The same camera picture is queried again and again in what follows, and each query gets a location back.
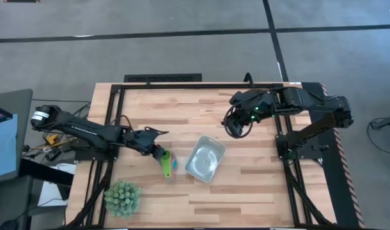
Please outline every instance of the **butcher block tabletop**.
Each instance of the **butcher block tabletop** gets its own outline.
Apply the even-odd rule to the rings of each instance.
[[[96,85],[88,116],[90,121],[104,124],[111,84],[114,83]],[[301,87],[299,84],[284,85]],[[120,148],[111,184],[116,181],[134,182],[142,188],[141,203],[139,212],[124,220],[111,216],[107,211],[105,228],[293,226],[283,165],[277,157],[274,118],[255,124],[252,132],[243,139],[231,138],[221,125],[230,107],[229,99],[237,91],[246,89],[125,91],[122,114],[129,117],[134,130],[149,126],[169,131],[158,136],[156,143],[175,154],[178,169],[174,180],[168,182],[152,157]],[[118,94],[114,100],[112,119],[116,114],[117,97]],[[294,130],[311,123],[308,112],[292,116],[291,120]],[[284,119],[281,118],[281,121],[285,131]],[[121,125],[128,123],[121,119]],[[203,183],[185,172],[185,163],[202,135],[226,147],[210,183]],[[313,160],[301,160],[300,163],[308,196],[326,218],[335,222],[323,169]],[[68,221],[74,219],[84,206],[90,165],[89,161],[77,164],[66,209]],[[303,222],[301,201],[297,194],[296,197],[300,221]],[[101,197],[97,199],[93,224],[98,222],[101,200]]]

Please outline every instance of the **black floor stripe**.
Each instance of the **black floor stripe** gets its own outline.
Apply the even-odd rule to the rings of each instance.
[[[326,27],[298,27],[298,28],[279,28],[277,33],[299,33],[299,32],[324,32],[324,31],[360,31],[374,29],[390,29],[388,25],[375,26],[326,26]]]
[[[80,35],[80,36],[52,36],[52,37],[34,37],[34,38],[0,38],[0,43],[26,43],[26,42],[64,42],[64,41],[85,41],[85,40],[110,40],[110,39],[129,39],[129,38],[163,38],[176,36],[203,36],[203,35],[247,35],[258,33],[270,33],[273,44],[278,47],[275,49],[277,61],[283,74],[283,78],[288,79],[286,68],[281,63],[283,57],[280,55],[280,46],[277,39],[277,33],[303,33],[303,32],[324,32],[324,31],[361,31],[390,29],[390,25],[377,26],[332,26],[332,27],[300,27],[300,28],[278,28],[278,29],[229,29],[229,30],[209,30],[209,31],[180,31],[180,32],[159,32],[159,33],[131,33],[131,34],[99,34],[99,35]]]
[[[57,37],[41,37],[41,38],[0,38],[0,43],[63,42],[63,41],[108,40],[108,39],[126,39],[126,38],[161,38],[161,37],[201,36],[201,35],[246,35],[246,34],[258,34],[258,33],[269,33],[269,29],[227,29],[227,30],[180,31],[180,32],[161,32],[161,33],[57,36]]]
[[[276,29],[274,26],[272,11],[270,10],[270,6],[269,6],[269,1],[268,0],[262,0],[262,1],[263,1],[263,5],[265,6],[266,18],[267,18],[267,22],[269,23],[270,35],[272,37],[272,43],[273,43],[274,53],[277,59],[277,64],[279,65],[278,67],[280,68],[281,78],[282,81],[288,82],[289,78],[287,76],[285,62],[283,61],[283,55],[280,49],[279,39],[277,39]]]

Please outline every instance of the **black cable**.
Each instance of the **black cable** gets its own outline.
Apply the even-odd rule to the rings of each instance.
[[[384,150],[384,149],[380,148],[377,144],[375,144],[374,141],[371,139],[371,136],[370,136],[370,127],[373,125],[373,123],[375,123],[376,120],[381,120],[381,119],[386,119],[386,118],[375,118],[375,119],[371,120],[371,121],[368,123],[368,125],[367,125],[367,137],[368,137],[368,139],[370,140],[370,142],[371,142],[376,148],[378,148],[379,150],[383,151],[384,153],[390,154],[390,151]]]
[[[63,224],[63,226],[66,226],[66,209],[67,209],[67,204],[65,206],[65,223]]]
[[[87,104],[83,105],[80,109],[77,109],[77,110],[73,113],[73,115],[76,115],[77,113],[79,113],[78,117],[80,117],[81,111],[82,111],[84,108],[88,107],[89,105],[91,105],[91,102],[88,102]]]
[[[249,130],[244,134],[244,135],[241,135],[240,137],[235,137],[234,135],[232,135],[228,129],[228,116],[230,116],[232,113],[233,113],[233,108],[235,108],[236,106],[240,105],[239,103],[235,104],[235,105],[232,105],[228,111],[226,111],[226,114],[225,114],[225,117],[223,117],[223,127],[225,128],[225,132],[232,138],[235,138],[235,139],[240,139],[240,138],[244,138],[246,137],[247,135],[249,135],[249,133],[252,131],[252,126],[253,126],[253,122],[250,123],[250,126],[249,126]]]
[[[129,118],[126,115],[121,115],[119,118],[114,118],[112,121],[110,121],[109,125],[113,124],[115,121],[119,121],[121,118],[125,118],[127,120],[127,122],[129,123],[129,126],[131,127],[131,131],[134,131],[132,129],[132,125],[131,125]]]
[[[91,207],[95,204],[98,196],[101,194],[101,191],[104,189],[107,183],[111,181],[111,171],[113,169],[113,162],[108,162],[107,169],[105,170],[104,176],[102,177],[100,183],[96,190],[91,193],[90,198],[88,199],[86,205],[81,209],[81,211],[76,215],[76,217],[68,223],[67,226],[79,226],[83,222],[87,213],[90,211]]]
[[[297,157],[293,160],[292,163],[289,164],[289,166],[291,166],[292,164],[296,163],[296,160],[297,160]]]
[[[39,162],[39,164],[41,164],[41,163],[44,161],[45,158],[46,158],[46,154],[44,155],[44,157],[42,158],[42,160]]]
[[[42,146],[44,146],[44,145],[37,146],[37,147],[35,147],[35,148],[29,149],[29,151],[27,151],[27,152],[25,152],[25,153],[22,153],[22,157],[29,157],[29,156],[28,156],[29,153],[33,152],[34,150],[40,150],[39,147],[42,147]]]
[[[91,161],[90,171],[88,173],[88,182],[87,182],[87,189],[86,189],[86,197],[84,198],[84,205],[86,205],[87,203],[88,190],[90,189],[91,173],[93,172],[94,162],[95,162],[94,160]]]
[[[33,98],[34,101],[39,102],[80,102],[80,103],[91,103],[90,101],[83,101],[83,100],[55,100],[55,99],[37,99]]]
[[[320,211],[318,211],[316,206],[308,197],[307,193],[305,193],[305,191],[303,191],[303,189],[300,187],[290,167],[285,167],[285,175],[286,175],[286,179],[293,185],[293,188],[296,190],[296,192],[298,193],[298,195],[300,196],[304,204],[306,204],[306,206],[309,208],[310,212],[313,214],[316,221],[320,225],[332,225],[332,223],[328,221]]]
[[[19,218],[20,218],[21,216],[23,216],[27,211],[31,211],[31,210],[33,210],[33,209],[35,209],[35,208],[42,207],[43,205],[45,205],[45,204],[47,204],[47,203],[49,203],[49,202],[51,202],[51,201],[54,201],[54,200],[62,201],[62,199],[53,198],[53,199],[51,199],[50,201],[47,201],[47,202],[45,202],[45,203],[43,203],[43,204],[41,204],[41,205],[38,205],[38,206],[36,206],[36,207],[34,207],[34,208],[31,208],[31,209],[29,209],[29,210],[25,210],[22,214],[20,214],[20,215],[19,215],[18,217],[16,217],[14,220],[19,219]]]
[[[42,149],[39,149],[39,151],[35,154],[32,154],[32,155],[25,155],[25,156],[22,156],[22,157],[29,157],[31,159],[34,159],[35,157],[37,157],[38,155],[42,154],[43,153],[43,150]]]

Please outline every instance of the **table leg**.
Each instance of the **table leg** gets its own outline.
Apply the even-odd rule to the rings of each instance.
[[[57,185],[72,186],[73,183],[73,174],[52,169],[23,158],[20,161],[19,175],[30,175],[34,179],[52,182]]]

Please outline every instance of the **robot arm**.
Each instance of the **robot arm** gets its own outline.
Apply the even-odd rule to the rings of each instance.
[[[34,130],[50,132],[59,130],[65,134],[86,141],[91,148],[107,151],[113,146],[123,146],[140,152],[142,155],[153,155],[160,160],[164,148],[154,143],[158,135],[165,134],[150,127],[133,131],[129,126],[99,125],[62,111],[55,105],[37,107],[31,118]]]
[[[251,89],[238,91],[230,100],[231,108],[222,124],[234,138],[243,138],[251,130],[253,122],[277,115],[294,115],[304,110],[324,112],[326,115],[301,131],[287,135],[288,147],[292,148],[304,139],[330,128],[347,128],[353,123],[350,106],[344,96],[318,96],[303,89],[285,87],[265,91]],[[243,134],[243,128],[249,126]]]

